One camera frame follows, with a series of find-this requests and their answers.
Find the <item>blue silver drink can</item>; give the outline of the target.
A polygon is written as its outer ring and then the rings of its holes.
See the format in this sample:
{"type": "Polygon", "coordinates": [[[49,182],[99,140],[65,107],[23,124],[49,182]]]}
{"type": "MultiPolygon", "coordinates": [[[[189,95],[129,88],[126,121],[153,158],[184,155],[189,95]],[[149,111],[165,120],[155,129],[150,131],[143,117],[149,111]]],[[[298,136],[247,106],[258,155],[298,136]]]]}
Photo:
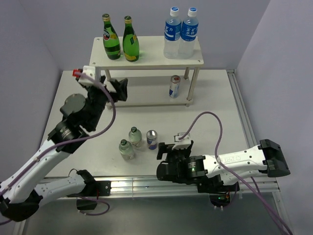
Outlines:
{"type": "Polygon", "coordinates": [[[150,150],[154,150],[157,148],[157,138],[158,134],[155,130],[149,130],[146,133],[147,145],[150,150]]]}

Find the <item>clear glass bottle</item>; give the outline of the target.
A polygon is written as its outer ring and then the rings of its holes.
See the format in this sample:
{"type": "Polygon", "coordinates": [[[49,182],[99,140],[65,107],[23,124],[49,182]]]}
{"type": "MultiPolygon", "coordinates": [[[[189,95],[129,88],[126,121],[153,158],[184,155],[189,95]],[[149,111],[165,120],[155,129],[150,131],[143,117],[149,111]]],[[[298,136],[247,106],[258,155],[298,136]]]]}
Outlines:
{"type": "Polygon", "coordinates": [[[132,144],[126,139],[122,139],[119,144],[119,152],[125,161],[134,159],[134,149],[132,144]]]}
{"type": "Polygon", "coordinates": [[[134,148],[139,149],[142,146],[142,133],[135,126],[129,132],[129,141],[134,148]]]}

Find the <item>green glass bottle front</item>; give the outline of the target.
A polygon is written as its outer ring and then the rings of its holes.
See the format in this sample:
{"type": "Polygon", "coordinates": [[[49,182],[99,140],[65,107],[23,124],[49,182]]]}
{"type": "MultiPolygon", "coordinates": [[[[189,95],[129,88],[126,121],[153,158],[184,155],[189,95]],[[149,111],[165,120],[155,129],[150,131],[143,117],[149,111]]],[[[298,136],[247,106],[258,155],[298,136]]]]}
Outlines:
{"type": "Polygon", "coordinates": [[[109,14],[103,14],[102,20],[104,22],[103,45],[106,55],[111,60],[119,59],[121,55],[120,41],[109,14]]]}

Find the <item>green glass bottle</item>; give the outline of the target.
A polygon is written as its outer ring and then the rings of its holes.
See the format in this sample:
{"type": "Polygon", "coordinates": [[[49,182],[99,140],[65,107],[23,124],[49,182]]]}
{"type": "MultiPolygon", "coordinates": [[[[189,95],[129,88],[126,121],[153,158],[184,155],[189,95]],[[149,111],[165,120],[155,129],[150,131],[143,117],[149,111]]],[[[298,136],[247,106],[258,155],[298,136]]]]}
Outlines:
{"type": "Polygon", "coordinates": [[[106,55],[111,60],[119,59],[121,55],[120,41],[109,14],[103,14],[102,20],[104,22],[103,45],[106,55]]]}
{"type": "Polygon", "coordinates": [[[127,61],[135,62],[139,59],[139,41],[133,29],[131,16],[125,16],[124,22],[123,52],[127,61]]]}

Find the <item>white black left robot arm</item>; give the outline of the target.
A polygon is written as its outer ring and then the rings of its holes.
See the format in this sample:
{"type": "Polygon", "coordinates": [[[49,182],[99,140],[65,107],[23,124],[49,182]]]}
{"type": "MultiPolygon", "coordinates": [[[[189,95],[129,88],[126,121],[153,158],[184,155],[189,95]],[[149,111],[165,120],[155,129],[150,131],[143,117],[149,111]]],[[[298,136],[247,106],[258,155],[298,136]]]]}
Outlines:
{"type": "Polygon", "coordinates": [[[128,79],[108,82],[105,76],[92,79],[81,73],[76,81],[88,92],[87,96],[72,94],[60,108],[63,117],[48,134],[39,150],[15,174],[0,184],[0,212],[11,221],[21,222],[31,217],[39,207],[56,199],[74,196],[87,198],[97,194],[97,182],[87,170],[74,176],[42,184],[41,180],[61,161],[73,154],[93,132],[107,103],[126,101],[128,79]]]}

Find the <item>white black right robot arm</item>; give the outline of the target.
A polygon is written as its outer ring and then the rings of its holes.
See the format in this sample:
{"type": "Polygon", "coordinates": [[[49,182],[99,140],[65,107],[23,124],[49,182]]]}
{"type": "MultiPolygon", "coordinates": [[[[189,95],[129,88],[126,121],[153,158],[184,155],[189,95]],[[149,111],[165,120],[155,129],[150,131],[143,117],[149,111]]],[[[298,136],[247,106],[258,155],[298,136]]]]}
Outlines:
{"type": "Polygon", "coordinates": [[[196,185],[199,193],[221,194],[239,189],[239,179],[266,174],[269,178],[290,175],[281,146],[265,139],[247,150],[222,154],[216,160],[212,155],[191,154],[193,141],[175,137],[174,144],[161,142],[156,169],[160,181],[196,185]]]}

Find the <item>white two-tier shelf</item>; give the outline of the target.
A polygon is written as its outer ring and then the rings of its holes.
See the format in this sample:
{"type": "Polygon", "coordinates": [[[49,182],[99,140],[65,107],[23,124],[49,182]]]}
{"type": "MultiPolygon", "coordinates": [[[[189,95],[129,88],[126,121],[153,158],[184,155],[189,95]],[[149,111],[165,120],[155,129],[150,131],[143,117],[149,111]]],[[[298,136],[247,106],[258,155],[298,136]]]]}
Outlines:
{"type": "Polygon", "coordinates": [[[108,79],[129,80],[128,98],[117,102],[117,107],[190,106],[200,68],[204,65],[199,41],[195,41],[194,54],[189,59],[164,57],[162,36],[140,36],[139,45],[140,57],[136,62],[127,61],[125,56],[110,60],[105,55],[102,38],[93,40],[90,65],[98,67],[108,79]],[[176,98],[169,96],[173,75],[180,77],[176,98]]]}

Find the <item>clear glass bottle front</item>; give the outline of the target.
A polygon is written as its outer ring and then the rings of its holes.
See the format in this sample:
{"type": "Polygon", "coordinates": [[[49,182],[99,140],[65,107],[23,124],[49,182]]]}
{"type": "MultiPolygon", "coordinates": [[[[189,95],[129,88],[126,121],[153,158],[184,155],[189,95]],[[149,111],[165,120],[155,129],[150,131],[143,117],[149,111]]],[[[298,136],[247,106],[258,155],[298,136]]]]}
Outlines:
{"type": "Polygon", "coordinates": [[[132,144],[126,139],[122,139],[119,144],[119,152],[125,161],[134,159],[134,149],[132,144]]]}

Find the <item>blue label water bottle left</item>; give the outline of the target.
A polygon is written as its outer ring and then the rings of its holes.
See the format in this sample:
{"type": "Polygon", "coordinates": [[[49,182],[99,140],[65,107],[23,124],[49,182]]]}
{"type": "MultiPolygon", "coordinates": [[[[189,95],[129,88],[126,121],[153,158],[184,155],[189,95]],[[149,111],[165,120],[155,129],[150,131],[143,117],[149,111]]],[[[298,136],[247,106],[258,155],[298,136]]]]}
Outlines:
{"type": "Polygon", "coordinates": [[[179,8],[172,7],[164,28],[163,54],[168,59],[175,59],[178,56],[180,31],[181,19],[179,18],[179,8]]]}

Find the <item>blue label water bottle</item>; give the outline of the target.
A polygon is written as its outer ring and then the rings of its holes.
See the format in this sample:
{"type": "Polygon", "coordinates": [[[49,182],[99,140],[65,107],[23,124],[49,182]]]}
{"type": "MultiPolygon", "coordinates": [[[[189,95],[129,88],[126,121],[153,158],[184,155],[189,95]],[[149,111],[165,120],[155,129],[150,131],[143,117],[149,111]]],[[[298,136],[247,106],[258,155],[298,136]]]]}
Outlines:
{"type": "Polygon", "coordinates": [[[189,8],[187,17],[182,22],[178,55],[183,59],[192,57],[194,53],[194,44],[199,27],[197,13],[197,8],[189,8]]]}
{"type": "Polygon", "coordinates": [[[179,18],[179,8],[172,7],[164,28],[163,54],[168,59],[175,59],[178,56],[180,31],[181,19],[179,18]]]}

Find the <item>blue label water bottle right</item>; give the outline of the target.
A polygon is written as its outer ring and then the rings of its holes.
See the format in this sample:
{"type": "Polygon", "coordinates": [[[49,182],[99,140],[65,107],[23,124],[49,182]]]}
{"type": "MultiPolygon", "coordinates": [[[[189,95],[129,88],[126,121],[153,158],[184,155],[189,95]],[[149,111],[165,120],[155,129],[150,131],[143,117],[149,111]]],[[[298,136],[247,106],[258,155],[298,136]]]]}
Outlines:
{"type": "Polygon", "coordinates": [[[194,53],[194,44],[199,27],[197,13],[197,8],[189,8],[187,17],[182,22],[178,55],[183,59],[192,57],[194,53]]]}

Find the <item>aluminium rail frame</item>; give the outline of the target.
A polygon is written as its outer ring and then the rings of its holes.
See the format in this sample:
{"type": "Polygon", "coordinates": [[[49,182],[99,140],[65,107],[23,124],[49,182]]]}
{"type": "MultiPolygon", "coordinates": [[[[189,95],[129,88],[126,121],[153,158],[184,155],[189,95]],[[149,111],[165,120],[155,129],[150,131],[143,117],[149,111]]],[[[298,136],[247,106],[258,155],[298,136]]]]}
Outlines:
{"type": "MultiPolygon", "coordinates": [[[[118,152],[118,142],[126,136],[127,130],[137,126],[143,133],[154,129],[158,142],[174,143],[174,135],[186,131],[195,117],[205,110],[219,116],[205,115],[190,131],[194,144],[191,154],[212,155],[216,160],[222,154],[252,148],[257,143],[250,128],[242,97],[234,73],[223,70],[202,70],[199,74],[194,103],[190,107],[140,106],[117,107],[113,126],[101,136],[85,142],[71,157],[61,161],[41,183],[67,178],[65,168],[87,169],[99,183],[111,181],[113,197],[156,197],[192,195],[196,185],[178,184],[157,179],[157,150],[149,150],[147,145],[139,149],[133,160],[125,161],[118,152]]],[[[266,174],[256,177],[261,189],[277,191],[276,178],[266,174]]],[[[240,192],[248,192],[252,187],[252,177],[239,179],[240,192]]]]}

